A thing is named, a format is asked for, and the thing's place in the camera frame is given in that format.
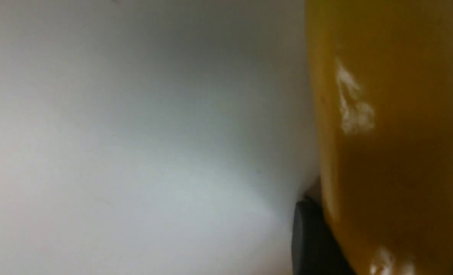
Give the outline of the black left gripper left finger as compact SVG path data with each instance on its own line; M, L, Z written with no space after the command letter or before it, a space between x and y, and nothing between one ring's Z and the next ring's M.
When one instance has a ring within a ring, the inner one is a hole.
M353 275L329 226L322 207L312 197L295 205L292 231L294 275Z

